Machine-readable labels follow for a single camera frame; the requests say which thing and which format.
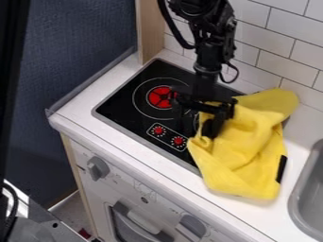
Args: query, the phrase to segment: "knob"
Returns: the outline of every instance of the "knob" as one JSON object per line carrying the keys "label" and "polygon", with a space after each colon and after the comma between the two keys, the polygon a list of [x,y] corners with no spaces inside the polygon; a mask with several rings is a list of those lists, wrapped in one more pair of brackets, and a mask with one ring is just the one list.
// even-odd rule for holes
{"label": "knob", "polygon": [[88,170],[92,180],[95,182],[100,178],[105,178],[110,173],[108,165],[95,156],[88,162]]}
{"label": "knob", "polygon": [[207,232],[204,224],[193,216],[185,215],[176,227],[176,230],[189,241],[198,242]]}

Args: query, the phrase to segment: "black cable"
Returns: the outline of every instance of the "black cable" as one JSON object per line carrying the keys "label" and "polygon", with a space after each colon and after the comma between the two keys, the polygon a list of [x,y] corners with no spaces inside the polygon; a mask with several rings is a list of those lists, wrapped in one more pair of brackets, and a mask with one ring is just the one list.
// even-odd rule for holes
{"label": "black cable", "polygon": [[235,75],[235,77],[232,79],[232,80],[225,80],[225,78],[223,77],[223,74],[220,72],[219,76],[220,76],[220,79],[224,82],[224,83],[227,83],[227,84],[231,84],[233,83],[234,81],[236,81],[236,79],[239,77],[240,75],[240,71],[238,69],[238,67],[236,67],[235,65],[231,64],[230,62],[227,62],[226,63],[228,65],[228,67],[232,68],[233,70],[235,70],[237,72],[237,74]]}
{"label": "black cable", "polygon": [[18,205],[19,205],[19,199],[18,199],[18,195],[17,195],[16,191],[11,186],[4,183],[4,188],[11,193],[12,198],[13,198],[12,209],[11,209],[11,212],[10,212],[9,216],[6,219],[5,230],[4,230],[5,231],[5,233],[4,233],[4,241],[7,241],[8,237],[9,237],[9,234],[12,231],[14,222],[16,220],[16,215],[17,215]]}
{"label": "black cable", "polygon": [[168,12],[167,6],[165,4],[165,0],[158,0],[158,5],[160,7],[163,18],[165,19],[166,23],[168,24],[170,30],[174,34],[174,37],[179,42],[179,44],[185,49],[195,49],[196,47],[194,45],[189,44],[187,41],[185,41],[185,39],[179,32],[177,26],[175,25],[172,17]]}

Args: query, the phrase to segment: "black stovetop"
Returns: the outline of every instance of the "black stovetop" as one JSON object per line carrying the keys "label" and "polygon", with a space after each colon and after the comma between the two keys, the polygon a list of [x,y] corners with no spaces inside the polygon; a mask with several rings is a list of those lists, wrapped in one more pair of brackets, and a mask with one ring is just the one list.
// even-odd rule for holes
{"label": "black stovetop", "polygon": [[[167,98],[170,86],[191,85],[195,79],[193,73],[163,60],[154,60],[100,104],[95,110],[96,114],[101,120],[107,118],[135,133],[141,138],[136,135],[131,137],[154,147],[161,155],[172,154],[196,166],[186,148],[188,138],[196,133],[196,112],[185,111],[183,128],[179,130],[179,115],[172,110]],[[223,86],[218,86],[218,89],[232,96],[239,95]]]}

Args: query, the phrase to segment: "sink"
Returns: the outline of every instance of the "sink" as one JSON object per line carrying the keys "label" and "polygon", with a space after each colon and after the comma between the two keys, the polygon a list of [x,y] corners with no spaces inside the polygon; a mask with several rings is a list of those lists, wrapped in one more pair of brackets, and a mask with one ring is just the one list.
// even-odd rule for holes
{"label": "sink", "polygon": [[294,223],[323,241],[323,140],[317,142],[288,201]]}

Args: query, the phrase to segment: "yellow towel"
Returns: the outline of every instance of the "yellow towel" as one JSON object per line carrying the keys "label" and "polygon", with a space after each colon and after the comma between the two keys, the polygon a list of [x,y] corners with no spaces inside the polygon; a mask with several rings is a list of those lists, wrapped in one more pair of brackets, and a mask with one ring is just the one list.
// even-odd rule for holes
{"label": "yellow towel", "polygon": [[274,199],[286,157],[282,126],[298,106],[297,96],[273,89],[236,97],[234,117],[214,140],[201,136],[213,115],[200,113],[199,130],[188,149],[209,188],[236,196]]}

